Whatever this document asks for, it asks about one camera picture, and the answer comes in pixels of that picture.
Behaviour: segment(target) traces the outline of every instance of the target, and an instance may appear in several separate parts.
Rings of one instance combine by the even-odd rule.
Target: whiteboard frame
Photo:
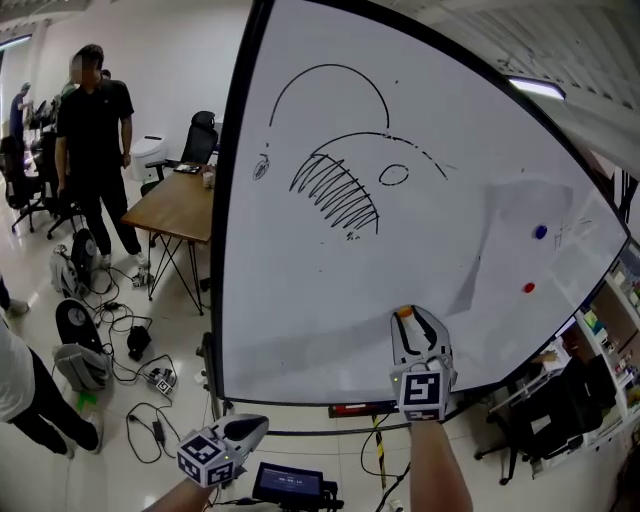
[[[277,0],[254,0],[251,13],[247,20],[245,32],[242,37],[240,49],[238,51],[238,57],[236,65],[233,71],[231,79],[231,85],[229,89],[229,96],[227,98],[227,105],[225,109],[225,126],[224,126],[224,144],[221,145],[220,153],[218,157],[216,182],[214,188],[214,205],[213,205],[213,222],[211,227],[211,343],[209,348],[213,351],[209,354],[213,359],[213,376],[210,376],[210,380],[213,382],[211,386],[212,398],[220,400],[230,400],[235,402],[257,403],[265,405],[285,405],[285,406],[304,406],[304,407],[326,407],[331,405],[351,405],[352,403],[335,404],[335,403],[291,403],[291,402],[270,402],[262,400],[250,400],[246,398],[234,398],[225,395],[224,391],[224,370],[223,370],[223,353],[222,353],[222,320],[223,320],[223,289],[224,289],[224,266],[226,256],[226,238],[227,238],[227,226],[229,219],[229,207],[231,202],[231,189],[233,184],[233,172],[235,168],[236,154],[238,150],[238,142],[240,139],[240,132],[242,130],[242,121],[244,118],[244,111],[246,107],[246,101],[249,95],[251,87],[251,80],[253,77],[253,71],[255,69],[256,61],[262,44],[262,39],[269,23],[271,10]],[[480,75],[482,78],[490,82],[494,87],[501,90],[511,100],[516,102],[522,107],[529,115],[531,115],[538,123],[540,123],[571,155],[571,157],[578,163],[582,170],[589,176],[596,189],[600,192],[602,197],[606,200],[612,209],[614,215],[618,219],[618,222],[622,226],[622,229],[626,233],[627,240],[622,245],[622,249],[627,246],[630,238],[629,229],[619,215],[618,208],[613,202],[611,195],[607,193],[602,179],[596,171],[591,169],[578,151],[578,149],[571,143],[569,138],[560,130],[560,128],[543,112],[531,99],[529,99],[524,93],[516,89],[508,80],[507,77],[501,75],[491,65],[477,57],[471,51],[462,47],[458,43],[448,39],[442,34],[430,29],[422,23],[408,18],[402,14],[399,14],[391,9],[368,2],[366,0],[300,0],[305,2],[311,2],[321,5],[326,5],[334,9],[342,10],[367,18],[376,23],[386,25],[390,28],[398,30],[422,43],[425,43],[440,52],[444,53],[448,57],[456,60],[463,66],[467,67],[471,71]],[[612,260],[613,265],[620,253]],[[604,275],[598,281],[598,285],[604,279]],[[593,294],[591,291],[589,295],[585,297],[585,300]],[[465,392],[473,391],[476,395],[478,391],[485,391],[486,393],[491,390],[497,389],[509,381],[511,376],[521,370],[526,364],[537,356],[547,345],[554,339],[554,336],[550,337],[541,343],[540,348],[537,349],[527,360],[516,369],[514,369],[507,377],[500,382],[481,386],[479,388],[473,388],[465,390]],[[388,401],[377,402],[388,404]],[[447,416],[447,419],[459,414],[462,410],[466,409],[465,404],[462,408],[458,408],[451,415]]]

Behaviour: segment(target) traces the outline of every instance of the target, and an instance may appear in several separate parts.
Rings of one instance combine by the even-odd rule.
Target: whiteboard
[[[389,320],[405,304],[449,331],[454,390],[496,383],[575,312],[626,230],[492,68],[339,4],[260,1],[247,26],[215,188],[218,393],[393,400]]]

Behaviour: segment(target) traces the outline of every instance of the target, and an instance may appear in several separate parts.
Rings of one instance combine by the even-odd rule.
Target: person's arm
[[[122,120],[122,166],[126,169],[131,163],[131,139],[133,137],[133,123],[131,116]]]
[[[210,488],[200,487],[187,478],[143,512],[201,512],[210,495]]]
[[[473,503],[440,423],[411,424],[411,510],[471,512]]]
[[[58,171],[58,196],[67,186],[67,138],[56,139],[56,171]]]

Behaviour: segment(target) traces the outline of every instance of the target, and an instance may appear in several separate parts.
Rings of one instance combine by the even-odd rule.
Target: table top
[[[213,189],[202,185],[201,174],[213,170],[212,166],[203,166],[198,174],[172,173],[133,205],[120,221],[145,231],[208,243]]]

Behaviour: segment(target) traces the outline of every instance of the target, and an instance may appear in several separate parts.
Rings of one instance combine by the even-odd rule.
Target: wooden table
[[[152,300],[153,292],[171,262],[201,316],[204,312],[200,298],[195,244],[207,244],[211,240],[213,189],[205,188],[202,185],[202,173],[207,171],[213,172],[213,166],[202,166],[198,174],[173,172],[158,183],[146,196],[142,197],[120,219],[124,224],[144,229],[149,233],[149,262],[151,262],[151,237],[153,233],[158,235],[164,245],[164,252],[158,264],[156,278],[153,284],[149,283],[148,286],[149,300]],[[173,250],[170,250],[169,246],[173,238],[177,239],[177,244]],[[189,259],[196,286],[197,301],[173,259],[176,251],[184,241],[189,245]]]

